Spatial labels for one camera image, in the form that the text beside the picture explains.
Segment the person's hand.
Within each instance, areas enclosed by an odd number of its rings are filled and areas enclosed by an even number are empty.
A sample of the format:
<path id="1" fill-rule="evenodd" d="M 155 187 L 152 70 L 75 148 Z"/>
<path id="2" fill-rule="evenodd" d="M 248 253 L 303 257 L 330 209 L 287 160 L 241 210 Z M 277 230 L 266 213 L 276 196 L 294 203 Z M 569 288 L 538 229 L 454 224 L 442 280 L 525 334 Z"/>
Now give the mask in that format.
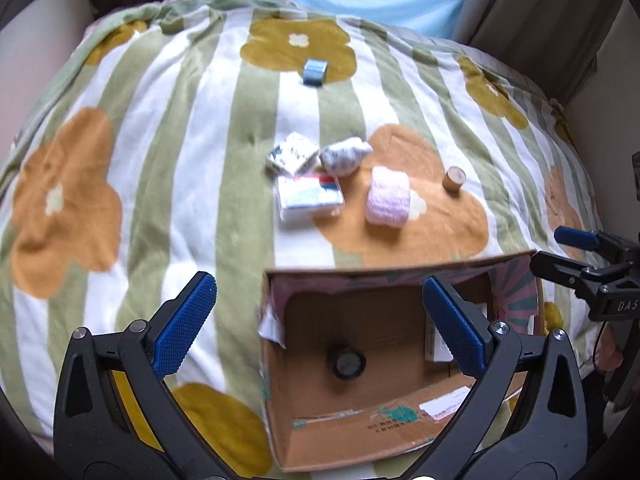
<path id="1" fill-rule="evenodd" d="M 623 362 L 623 353 L 617 347 L 614 339 L 614 333 L 610 326 L 605 326 L 596 350 L 593 353 L 594 367 L 601 372 L 609 372 L 616 370 Z"/>

